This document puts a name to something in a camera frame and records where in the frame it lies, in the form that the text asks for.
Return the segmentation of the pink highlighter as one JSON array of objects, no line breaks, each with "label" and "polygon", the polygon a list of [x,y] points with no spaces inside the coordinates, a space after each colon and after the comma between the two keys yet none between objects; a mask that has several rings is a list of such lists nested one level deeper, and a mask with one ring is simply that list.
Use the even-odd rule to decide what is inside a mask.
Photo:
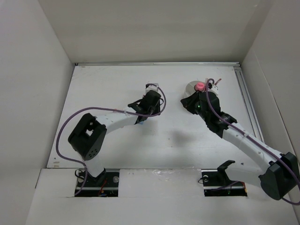
[{"label": "pink highlighter", "polygon": [[206,85],[205,85],[205,83],[203,83],[203,82],[198,82],[198,83],[195,85],[195,90],[196,90],[196,91],[203,92],[203,91],[205,91],[205,88],[206,88]]}]

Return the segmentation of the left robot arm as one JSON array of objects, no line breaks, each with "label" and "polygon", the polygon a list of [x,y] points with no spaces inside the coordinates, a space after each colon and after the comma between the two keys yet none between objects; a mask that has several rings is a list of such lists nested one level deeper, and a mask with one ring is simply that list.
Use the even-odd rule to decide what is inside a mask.
[{"label": "left robot arm", "polygon": [[160,113],[160,99],[161,95],[158,92],[150,90],[142,99],[128,104],[121,112],[98,117],[86,113],[81,117],[69,135],[68,142],[86,164],[89,182],[99,186],[105,180],[106,170],[98,156],[105,136],[119,128],[139,124],[149,116]]}]

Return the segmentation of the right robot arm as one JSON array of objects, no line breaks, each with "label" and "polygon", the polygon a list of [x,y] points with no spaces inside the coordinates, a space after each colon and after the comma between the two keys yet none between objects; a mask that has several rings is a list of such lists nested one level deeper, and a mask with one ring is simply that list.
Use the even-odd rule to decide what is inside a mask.
[{"label": "right robot arm", "polygon": [[250,135],[233,116],[221,111],[215,93],[196,91],[180,102],[188,112],[199,115],[211,132],[237,147],[256,163],[255,167],[246,167],[238,166],[234,160],[226,161],[218,167],[219,183],[249,183],[261,187],[274,200],[283,199],[300,185],[297,157],[290,152],[284,154],[268,147]]}]

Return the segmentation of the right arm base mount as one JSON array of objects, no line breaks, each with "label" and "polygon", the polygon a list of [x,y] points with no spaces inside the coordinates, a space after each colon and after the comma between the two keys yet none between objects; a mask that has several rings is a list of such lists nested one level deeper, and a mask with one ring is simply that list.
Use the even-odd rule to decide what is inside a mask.
[{"label": "right arm base mount", "polygon": [[201,170],[202,176],[198,183],[203,185],[205,197],[248,196],[245,183],[230,180],[225,172],[233,163],[235,161],[227,160],[217,169]]}]

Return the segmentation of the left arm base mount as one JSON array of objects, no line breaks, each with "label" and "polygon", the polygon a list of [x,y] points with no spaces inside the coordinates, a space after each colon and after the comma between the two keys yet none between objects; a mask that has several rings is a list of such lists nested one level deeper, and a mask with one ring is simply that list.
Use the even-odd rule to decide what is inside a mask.
[{"label": "left arm base mount", "polygon": [[85,174],[84,170],[75,171],[75,197],[118,197],[120,170],[106,170],[104,177],[99,180],[88,174],[86,182],[83,183]]}]

